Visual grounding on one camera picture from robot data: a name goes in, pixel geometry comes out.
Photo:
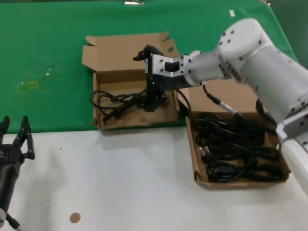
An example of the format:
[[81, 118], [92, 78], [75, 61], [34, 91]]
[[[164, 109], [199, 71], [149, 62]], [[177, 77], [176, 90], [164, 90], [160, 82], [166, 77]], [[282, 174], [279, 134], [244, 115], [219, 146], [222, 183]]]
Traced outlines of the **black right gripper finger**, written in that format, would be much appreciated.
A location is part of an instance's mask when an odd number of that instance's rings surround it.
[[164, 54], [155, 46], [146, 45], [142, 51], [138, 52], [138, 55], [136, 57], [133, 57], [133, 60], [134, 61], [146, 60], [152, 54], [164, 56]]
[[164, 92], [145, 93], [139, 101], [139, 108], [146, 112], [154, 112], [161, 104], [164, 104], [167, 96]]

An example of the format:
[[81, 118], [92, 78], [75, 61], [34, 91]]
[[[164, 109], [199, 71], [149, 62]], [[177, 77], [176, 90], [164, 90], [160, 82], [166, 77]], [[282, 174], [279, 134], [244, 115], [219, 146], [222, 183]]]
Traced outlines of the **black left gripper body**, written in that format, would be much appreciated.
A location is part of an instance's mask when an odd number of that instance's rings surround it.
[[12, 144], [0, 146], [0, 207], [3, 211], [8, 211], [23, 162], [20, 148]]

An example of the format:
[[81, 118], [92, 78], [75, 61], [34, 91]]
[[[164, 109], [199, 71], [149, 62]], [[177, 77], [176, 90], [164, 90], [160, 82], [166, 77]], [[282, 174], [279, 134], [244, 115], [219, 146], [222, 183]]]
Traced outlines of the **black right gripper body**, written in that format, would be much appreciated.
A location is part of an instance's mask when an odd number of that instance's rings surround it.
[[148, 94], [164, 94], [164, 86], [161, 86], [161, 83], [165, 74], [166, 57], [161, 54], [148, 54], [144, 61]]

